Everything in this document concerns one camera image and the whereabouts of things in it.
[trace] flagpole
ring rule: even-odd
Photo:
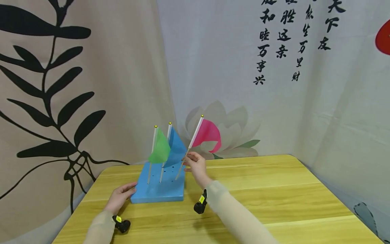
[[[168,125],[168,133],[167,133],[167,141],[168,141],[168,143],[169,143],[169,138],[170,138],[170,132],[171,132],[171,130],[172,130],[172,123],[169,122],[169,125]],[[165,163],[166,163],[166,162],[163,162],[163,165],[161,166],[160,183],[161,183],[161,181],[162,181],[162,179],[163,179],[163,171],[164,171],[164,164],[165,164]]]
[[[200,128],[200,126],[201,126],[201,124],[202,124],[202,121],[203,121],[203,114],[201,115],[201,117],[200,117],[200,119],[199,119],[198,126],[196,127],[195,133],[194,133],[194,135],[192,136],[191,142],[190,142],[190,144],[189,144],[189,146],[188,146],[188,150],[187,150],[186,154],[184,155],[184,157],[187,156],[188,152],[189,152],[190,149],[192,148],[192,144],[194,144],[195,138],[196,138],[196,136],[198,135],[198,131],[199,131],[199,128]],[[180,175],[180,171],[181,171],[181,168],[183,167],[183,163],[184,163],[184,159],[183,159],[183,161],[181,162],[180,169],[179,169],[179,173],[177,174],[175,180],[177,180],[177,178],[178,178],[179,175]]]
[[[157,129],[158,129],[158,126],[155,125],[154,126],[154,135],[153,135],[152,153],[153,153],[153,150],[154,150],[154,145],[156,144]],[[152,170],[152,163],[151,162],[149,162],[149,163],[150,163],[150,165],[149,165],[149,176],[147,178],[147,184],[149,184],[149,181],[150,181],[150,171]]]

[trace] finger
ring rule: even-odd
[[[137,182],[132,182],[132,183],[128,183],[128,184],[122,185],[122,186],[118,187],[117,189],[118,189],[118,191],[120,193],[123,193],[123,192],[126,192],[129,189],[135,187],[136,185],[137,185]]]
[[[190,151],[188,152],[189,156],[194,156],[196,158],[196,161],[200,160],[200,159],[204,159],[204,157],[202,157],[199,153],[197,152],[194,152],[194,151]]]
[[[189,165],[189,166],[191,166],[191,165],[193,165],[193,164],[195,163],[195,162],[192,161],[189,157],[185,157],[185,158],[184,158],[184,162],[186,162],[187,165]]]
[[[125,199],[128,199],[129,197],[131,197],[135,192],[137,191],[137,189],[133,188],[133,189],[130,189],[128,191],[126,191],[125,193],[123,193],[123,197]]]
[[[189,157],[194,162],[198,161],[198,159],[195,156],[193,156],[193,155],[187,155],[187,157]]]

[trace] pink flag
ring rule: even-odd
[[[203,119],[199,127],[198,133],[195,136],[195,140],[192,144],[193,147],[199,146],[204,141],[216,141],[214,149],[209,151],[210,153],[215,153],[221,148],[221,134],[219,129],[213,122]]]

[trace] flag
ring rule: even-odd
[[[221,134],[219,129],[213,122],[201,118],[200,127],[196,133],[195,140],[193,141],[192,147],[199,146],[204,141],[216,141],[214,149],[209,151],[210,153],[215,153],[221,148]]]
[[[169,135],[169,146],[171,151],[163,168],[180,163],[187,152],[186,146],[173,127],[171,128]]]
[[[167,138],[160,128],[157,128],[156,142],[154,143],[153,152],[149,156],[149,162],[151,164],[163,163],[168,159],[169,152],[170,147]]]

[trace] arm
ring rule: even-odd
[[[84,244],[110,244],[115,228],[112,216],[117,215],[125,201],[135,193],[136,184],[136,182],[129,183],[112,192],[103,211],[92,221]]]
[[[184,170],[192,172],[198,185],[202,189],[206,189],[210,208],[239,242],[243,244],[278,243],[264,225],[230,195],[221,183],[213,181],[207,176],[206,161],[202,156],[195,152],[189,152],[188,157],[184,160],[186,161],[184,165],[191,167]]]
[[[221,183],[212,181],[206,186],[206,190],[210,208],[240,243],[278,243],[265,226],[230,195]]]

